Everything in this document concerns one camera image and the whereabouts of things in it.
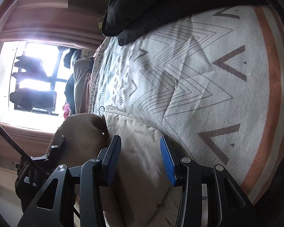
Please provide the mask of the patterned white bedspread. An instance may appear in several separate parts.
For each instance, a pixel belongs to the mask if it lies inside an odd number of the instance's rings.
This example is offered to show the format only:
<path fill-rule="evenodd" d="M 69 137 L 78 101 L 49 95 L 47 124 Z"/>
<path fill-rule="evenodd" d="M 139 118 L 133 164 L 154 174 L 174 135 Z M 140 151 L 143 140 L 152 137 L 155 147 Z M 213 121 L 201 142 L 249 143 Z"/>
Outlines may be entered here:
<path fill-rule="evenodd" d="M 270 6 L 225 7 L 101 44 L 92 113 L 113 107 L 199 165 L 222 165 L 254 206 L 282 204 L 284 25 Z"/>

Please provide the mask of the dark hanging garment right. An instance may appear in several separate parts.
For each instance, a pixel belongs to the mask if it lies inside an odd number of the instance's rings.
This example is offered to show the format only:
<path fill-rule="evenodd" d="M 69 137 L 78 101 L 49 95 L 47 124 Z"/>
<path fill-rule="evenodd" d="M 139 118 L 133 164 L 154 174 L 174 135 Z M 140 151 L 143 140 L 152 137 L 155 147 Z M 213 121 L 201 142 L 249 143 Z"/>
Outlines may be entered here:
<path fill-rule="evenodd" d="M 25 72 L 20 71 L 12 73 L 12 76 L 16 80 L 22 81 L 25 79 L 33 79 L 42 82 L 51 81 L 51 77 L 47 76 L 40 59 L 32 58 L 26 55 L 18 56 L 16 59 L 18 61 L 14 63 L 14 66 L 25 70 Z"/>

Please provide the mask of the dark cushions at window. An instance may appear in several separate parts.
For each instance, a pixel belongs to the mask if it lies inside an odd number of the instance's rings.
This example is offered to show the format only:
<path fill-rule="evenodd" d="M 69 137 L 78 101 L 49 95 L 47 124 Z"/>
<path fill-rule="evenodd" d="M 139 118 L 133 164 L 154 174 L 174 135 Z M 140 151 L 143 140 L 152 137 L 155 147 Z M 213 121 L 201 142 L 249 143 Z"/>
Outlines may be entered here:
<path fill-rule="evenodd" d="M 76 49 L 76 48 L 69 48 L 65 46 L 57 46 L 60 53 L 65 52 L 66 50 L 69 50 L 68 53 L 63 58 L 63 65 L 64 67 L 70 69 L 71 66 L 74 65 L 74 62 L 81 57 L 82 50 Z"/>

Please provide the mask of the small black device on bed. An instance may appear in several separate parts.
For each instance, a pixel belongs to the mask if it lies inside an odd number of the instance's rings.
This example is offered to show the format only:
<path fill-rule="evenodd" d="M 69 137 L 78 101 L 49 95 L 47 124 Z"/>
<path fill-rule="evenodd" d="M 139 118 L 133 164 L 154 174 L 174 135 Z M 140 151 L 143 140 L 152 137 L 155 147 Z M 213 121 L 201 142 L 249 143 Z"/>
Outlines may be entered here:
<path fill-rule="evenodd" d="M 94 66 L 94 58 L 91 57 L 90 60 L 89 60 L 88 68 L 87 68 L 88 74 L 91 74 L 93 72 L 93 66 Z"/>

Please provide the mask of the right pink curtain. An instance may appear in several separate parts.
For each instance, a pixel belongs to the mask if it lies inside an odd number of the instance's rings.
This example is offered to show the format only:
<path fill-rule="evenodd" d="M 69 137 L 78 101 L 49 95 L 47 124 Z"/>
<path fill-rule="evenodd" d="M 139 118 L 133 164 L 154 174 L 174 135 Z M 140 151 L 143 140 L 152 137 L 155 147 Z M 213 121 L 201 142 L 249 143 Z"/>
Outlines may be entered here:
<path fill-rule="evenodd" d="M 15 9 L 7 19 L 0 41 L 40 41 L 95 51 L 104 36 L 97 17 L 62 8 Z"/>

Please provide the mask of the beige jacket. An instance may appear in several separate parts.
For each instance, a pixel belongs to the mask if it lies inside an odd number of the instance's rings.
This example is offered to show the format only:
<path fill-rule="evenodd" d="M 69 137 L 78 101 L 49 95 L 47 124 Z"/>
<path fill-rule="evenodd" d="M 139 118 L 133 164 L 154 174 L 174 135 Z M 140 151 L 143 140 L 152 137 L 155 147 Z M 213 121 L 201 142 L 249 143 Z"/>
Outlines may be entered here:
<path fill-rule="evenodd" d="M 69 116 L 52 138 L 65 139 L 59 164 L 83 165 L 119 135 L 122 147 L 109 187 L 100 189 L 107 226 L 174 226 L 180 189 L 171 186 L 162 161 L 162 133 L 133 115 L 106 108 L 104 116 Z"/>

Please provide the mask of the pink garment at window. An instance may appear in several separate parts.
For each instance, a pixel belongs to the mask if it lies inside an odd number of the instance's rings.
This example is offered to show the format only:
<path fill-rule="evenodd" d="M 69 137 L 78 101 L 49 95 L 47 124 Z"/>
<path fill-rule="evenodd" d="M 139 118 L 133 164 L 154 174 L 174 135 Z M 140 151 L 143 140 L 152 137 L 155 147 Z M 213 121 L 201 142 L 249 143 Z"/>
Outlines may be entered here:
<path fill-rule="evenodd" d="M 62 109 L 63 109 L 63 118 L 64 120 L 66 120 L 72 114 L 70 105 L 68 103 L 65 103 Z"/>

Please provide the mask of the orange brown blanket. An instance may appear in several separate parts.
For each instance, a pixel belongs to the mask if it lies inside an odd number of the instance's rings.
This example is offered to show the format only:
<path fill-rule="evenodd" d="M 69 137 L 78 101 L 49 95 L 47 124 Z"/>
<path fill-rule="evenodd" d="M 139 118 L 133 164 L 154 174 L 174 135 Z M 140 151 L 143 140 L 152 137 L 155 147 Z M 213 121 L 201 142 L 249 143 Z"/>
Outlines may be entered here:
<path fill-rule="evenodd" d="M 95 51 L 94 55 L 92 56 L 94 58 L 93 72 L 91 74 L 86 73 L 86 78 L 84 81 L 84 89 L 82 93 L 80 108 L 85 113 L 92 113 L 92 98 L 93 98 L 93 93 L 95 91 L 94 82 L 101 64 L 101 59 L 100 59 L 100 56 L 102 56 L 101 48 L 102 46 L 99 46 L 98 49 Z"/>

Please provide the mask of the black garment on duvet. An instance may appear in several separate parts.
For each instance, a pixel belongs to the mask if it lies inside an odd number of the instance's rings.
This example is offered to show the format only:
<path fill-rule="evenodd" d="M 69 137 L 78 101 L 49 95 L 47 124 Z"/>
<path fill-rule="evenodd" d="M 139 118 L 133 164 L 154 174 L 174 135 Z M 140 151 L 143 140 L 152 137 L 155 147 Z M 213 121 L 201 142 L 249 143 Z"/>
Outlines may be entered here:
<path fill-rule="evenodd" d="M 76 114 L 74 99 L 74 75 L 71 75 L 67 80 L 64 94 L 66 96 L 66 101 L 70 106 L 72 114 Z"/>

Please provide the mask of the dark hanging garment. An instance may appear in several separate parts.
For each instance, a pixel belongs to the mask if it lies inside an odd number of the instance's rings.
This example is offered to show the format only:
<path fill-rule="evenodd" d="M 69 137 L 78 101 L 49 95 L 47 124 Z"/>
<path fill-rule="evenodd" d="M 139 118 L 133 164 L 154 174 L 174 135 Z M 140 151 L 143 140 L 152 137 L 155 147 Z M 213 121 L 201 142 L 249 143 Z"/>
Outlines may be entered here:
<path fill-rule="evenodd" d="M 29 111 L 33 108 L 55 111 L 56 98 L 55 91 L 39 91 L 29 88 L 18 89 L 9 95 L 12 103 Z"/>
<path fill-rule="evenodd" d="M 40 59 L 32 58 L 26 55 L 18 56 L 16 59 L 18 61 L 14 63 L 14 66 L 25 70 L 25 72 L 20 71 L 12 73 L 12 76 L 16 80 L 22 81 L 25 79 L 33 79 L 42 82 L 51 81 L 51 77 L 47 76 Z"/>

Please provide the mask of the dark hanging garment left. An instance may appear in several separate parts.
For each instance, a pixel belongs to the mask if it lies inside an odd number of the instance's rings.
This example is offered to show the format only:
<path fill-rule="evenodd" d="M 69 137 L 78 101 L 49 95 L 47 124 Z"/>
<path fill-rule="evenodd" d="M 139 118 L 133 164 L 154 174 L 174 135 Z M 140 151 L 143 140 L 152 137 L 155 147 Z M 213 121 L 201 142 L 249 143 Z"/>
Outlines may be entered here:
<path fill-rule="evenodd" d="M 55 91 L 39 91 L 29 88 L 18 89 L 9 95 L 12 103 L 29 111 L 33 108 L 55 111 L 56 98 Z"/>

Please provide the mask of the beige duvet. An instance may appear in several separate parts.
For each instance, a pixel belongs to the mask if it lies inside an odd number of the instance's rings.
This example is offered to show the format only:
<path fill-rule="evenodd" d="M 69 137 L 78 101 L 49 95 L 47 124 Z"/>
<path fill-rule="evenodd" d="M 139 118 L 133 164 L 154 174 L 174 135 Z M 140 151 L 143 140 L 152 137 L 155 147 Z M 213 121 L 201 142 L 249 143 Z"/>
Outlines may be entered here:
<path fill-rule="evenodd" d="M 90 58 L 80 59 L 75 61 L 74 64 L 74 99 L 76 114 L 84 113 L 80 107 L 89 60 Z"/>

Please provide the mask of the pink curtain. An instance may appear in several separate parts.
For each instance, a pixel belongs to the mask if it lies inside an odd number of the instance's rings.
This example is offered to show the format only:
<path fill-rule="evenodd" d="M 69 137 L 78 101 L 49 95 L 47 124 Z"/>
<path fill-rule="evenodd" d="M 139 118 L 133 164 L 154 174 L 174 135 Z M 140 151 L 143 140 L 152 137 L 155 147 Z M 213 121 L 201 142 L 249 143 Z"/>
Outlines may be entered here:
<path fill-rule="evenodd" d="M 33 157 L 44 155 L 51 143 L 53 133 L 38 130 L 13 127 L 0 123 L 11 138 L 29 155 Z M 0 136 L 0 157 L 9 161 L 20 161 L 20 155 Z"/>
<path fill-rule="evenodd" d="M 0 41 L 40 41 L 95 51 L 104 36 L 97 17 L 62 8 L 15 9 L 7 19 Z"/>

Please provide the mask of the folded black clothes stack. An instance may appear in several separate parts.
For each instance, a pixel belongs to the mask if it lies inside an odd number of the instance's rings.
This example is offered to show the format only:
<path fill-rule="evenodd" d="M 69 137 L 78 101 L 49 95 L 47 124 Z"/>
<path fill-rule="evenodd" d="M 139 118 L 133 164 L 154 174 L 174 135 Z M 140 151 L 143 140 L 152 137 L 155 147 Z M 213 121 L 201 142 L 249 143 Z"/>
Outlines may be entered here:
<path fill-rule="evenodd" d="M 266 0 L 109 0 L 102 23 L 106 37 L 124 46 L 148 32 L 199 12 L 237 5 L 265 5 Z"/>

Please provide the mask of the left pink curtain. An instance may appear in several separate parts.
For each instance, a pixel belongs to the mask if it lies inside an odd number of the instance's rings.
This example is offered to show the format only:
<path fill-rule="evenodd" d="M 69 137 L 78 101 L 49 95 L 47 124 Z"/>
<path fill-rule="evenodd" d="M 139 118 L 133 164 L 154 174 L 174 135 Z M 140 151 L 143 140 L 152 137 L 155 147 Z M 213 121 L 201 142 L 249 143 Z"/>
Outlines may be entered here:
<path fill-rule="evenodd" d="M 33 157 L 44 155 L 51 143 L 53 133 L 38 130 L 13 127 L 0 123 L 11 138 L 29 155 Z M 20 161 L 20 155 L 0 136 L 0 157 L 9 161 Z"/>

